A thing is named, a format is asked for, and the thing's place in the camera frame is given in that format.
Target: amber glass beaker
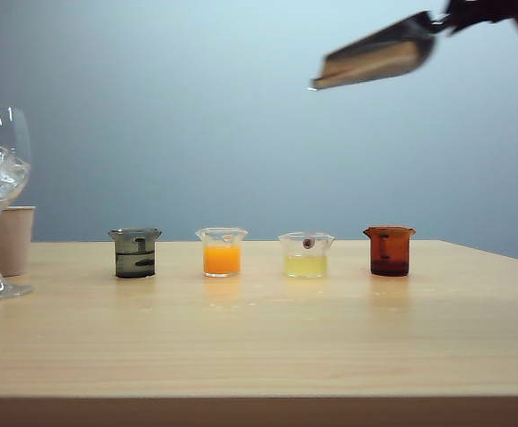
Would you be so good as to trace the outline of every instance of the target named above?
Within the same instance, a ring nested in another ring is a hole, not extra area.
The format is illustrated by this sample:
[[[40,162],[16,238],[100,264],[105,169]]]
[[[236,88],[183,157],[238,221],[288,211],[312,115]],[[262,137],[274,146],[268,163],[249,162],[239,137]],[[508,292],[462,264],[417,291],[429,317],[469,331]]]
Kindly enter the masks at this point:
[[[368,227],[370,270],[378,276],[407,276],[409,273],[409,238],[415,230],[399,225]]]

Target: paper cup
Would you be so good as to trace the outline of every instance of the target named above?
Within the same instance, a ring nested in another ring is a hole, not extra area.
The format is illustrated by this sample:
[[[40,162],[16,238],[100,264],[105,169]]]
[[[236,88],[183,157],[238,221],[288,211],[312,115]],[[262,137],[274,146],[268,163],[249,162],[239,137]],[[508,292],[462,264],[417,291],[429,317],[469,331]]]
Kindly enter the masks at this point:
[[[5,277],[28,271],[35,206],[9,206],[0,215],[0,271]]]

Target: beaker rim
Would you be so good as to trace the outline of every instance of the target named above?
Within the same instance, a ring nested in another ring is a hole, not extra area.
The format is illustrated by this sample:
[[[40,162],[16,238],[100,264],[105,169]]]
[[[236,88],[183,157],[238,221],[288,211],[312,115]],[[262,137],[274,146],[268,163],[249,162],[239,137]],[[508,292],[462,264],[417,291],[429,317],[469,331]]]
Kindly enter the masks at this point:
[[[196,231],[196,236],[202,238],[204,236],[220,236],[232,235],[245,237],[249,232],[242,227],[204,227]]]
[[[113,229],[109,233],[118,234],[118,235],[144,234],[144,233],[162,233],[162,234],[164,234],[159,229],[151,228],[151,227],[143,228],[143,229],[140,229],[140,228],[137,228],[137,229]]]
[[[317,240],[322,239],[334,239],[334,236],[330,236],[328,233],[323,231],[292,231],[290,233],[281,234],[278,236],[279,240],[282,239],[291,239],[291,240],[302,240],[304,238],[314,238]]]
[[[405,227],[403,225],[372,225],[367,227],[364,230],[364,234],[367,234],[369,232],[389,232],[389,233],[409,233],[410,235],[416,234],[416,231],[410,227]]]

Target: small round object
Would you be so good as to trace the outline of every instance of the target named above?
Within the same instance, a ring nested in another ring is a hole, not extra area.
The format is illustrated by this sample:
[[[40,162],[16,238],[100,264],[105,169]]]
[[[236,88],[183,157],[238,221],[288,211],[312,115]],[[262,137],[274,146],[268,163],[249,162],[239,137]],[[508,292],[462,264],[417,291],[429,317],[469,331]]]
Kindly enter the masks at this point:
[[[303,240],[303,248],[304,249],[311,249],[314,247],[314,238],[306,238],[305,240]]]

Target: small glass beaker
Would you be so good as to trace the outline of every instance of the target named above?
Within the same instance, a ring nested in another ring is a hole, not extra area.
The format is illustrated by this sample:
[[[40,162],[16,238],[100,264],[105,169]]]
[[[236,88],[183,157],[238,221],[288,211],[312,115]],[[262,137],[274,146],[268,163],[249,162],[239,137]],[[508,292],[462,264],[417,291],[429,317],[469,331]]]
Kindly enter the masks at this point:
[[[368,227],[370,270],[378,276],[407,276],[409,273],[409,238],[416,231],[398,225]]]
[[[159,229],[116,229],[109,231],[115,241],[115,274],[118,278],[154,275],[154,250]]]
[[[285,274],[294,278],[319,278],[327,274],[327,250],[334,236],[296,231],[279,236],[283,245]]]
[[[196,231],[204,245],[204,274],[227,278],[241,270],[241,240],[247,230],[240,227],[206,227]]]

